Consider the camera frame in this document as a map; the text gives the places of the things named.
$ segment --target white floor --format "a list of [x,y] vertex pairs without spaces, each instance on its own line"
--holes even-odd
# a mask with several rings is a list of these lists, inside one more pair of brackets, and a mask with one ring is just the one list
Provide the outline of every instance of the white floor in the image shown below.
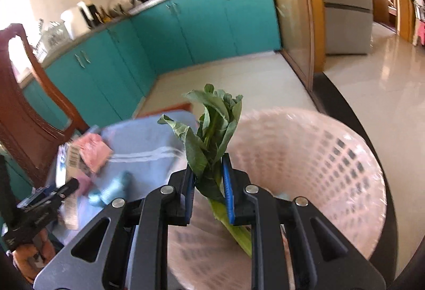
[[325,74],[362,123],[388,178],[399,274],[425,234],[425,50],[374,24],[371,53],[329,57]]
[[[242,113],[275,106],[316,110],[310,96],[286,60],[273,52],[235,57],[193,66],[160,76],[142,106],[142,113],[187,101],[182,94],[211,83],[233,95],[243,95]],[[201,105],[194,114],[203,113]]]

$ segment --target wooden chair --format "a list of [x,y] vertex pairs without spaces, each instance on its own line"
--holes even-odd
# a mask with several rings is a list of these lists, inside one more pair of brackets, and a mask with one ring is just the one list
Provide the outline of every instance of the wooden chair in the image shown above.
[[[31,72],[47,95],[69,117],[63,131],[47,123],[26,101],[16,82],[9,58],[9,40],[19,36],[32,64]],[[58,146],[75,130],[84,133],[89,126],[75,106],[50,81],[35,58],[21,24],[0,31],[0,142],[27,173],[35,187],[45,184]]]

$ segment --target metal screw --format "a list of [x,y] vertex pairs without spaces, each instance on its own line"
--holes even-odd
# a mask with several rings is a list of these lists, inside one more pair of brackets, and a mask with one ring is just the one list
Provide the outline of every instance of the metal screw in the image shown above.
[[167,185],[161,188],[162,194],[171,194],[172,192],[174,192],[174,188],[172,186]]
[[248,185],[245,187],[245,190],[249,194],[258,193],[258,187],[256,185]]
[[117,198],[112,201],[112,207],[120,208],[125,205],[125,200],[123,198]]
[[295,199],[295,203],[298,206],[305,207],[309,204],[309,201],[304,197],[298,197],[298,198]]

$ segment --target green leafy vegetable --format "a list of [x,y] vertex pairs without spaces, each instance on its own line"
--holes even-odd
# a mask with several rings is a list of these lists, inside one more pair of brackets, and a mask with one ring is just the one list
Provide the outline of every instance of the green leafy vegetable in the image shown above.
[[192,90],[186,98],[205,106],[199,118],[196,134],[182,123],[175,122],[166,115],[158,120],[168,124],[174,134],[184,143],[188,164],[196,175],[195,186],[206,196],[216,219],[232,234],[234,239],[251,256],[251,233],[245,227],[234,227],[229,223],[222,190],[220,159],[226,152],[242,112],[242,95],[232,98],[224,90],[216,90],[212,84],[205,85],[203,91]]

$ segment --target white stripe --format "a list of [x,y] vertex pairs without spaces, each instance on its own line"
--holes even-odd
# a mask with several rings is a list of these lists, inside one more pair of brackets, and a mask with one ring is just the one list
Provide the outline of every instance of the white stripe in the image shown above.
[[108,162],[110,163],[137,163],[137,162],[145,162],[145,161],[154,161],[161,158],[173,158],[173,157],[179,157],[179,155],[175,153],[158,153],[156,155],[151,155],[149,157],[138,157],[138,158],[114,158],[109,159]]
[[157,148],[156,150],[153,151],[145,151],[145,152],[137,152],[137,153],[123,153],[123,154],[114,154],[112,155],[111,159],[113,158],[133,158],[133,157],[146,157],[146,156],[151,156],[154,154],[158,154],[161,152],[169,152],[169,151],[174,151],[176,153],[181,153],[182,151],[171,147],[171,146],[162,146],[160,148]]

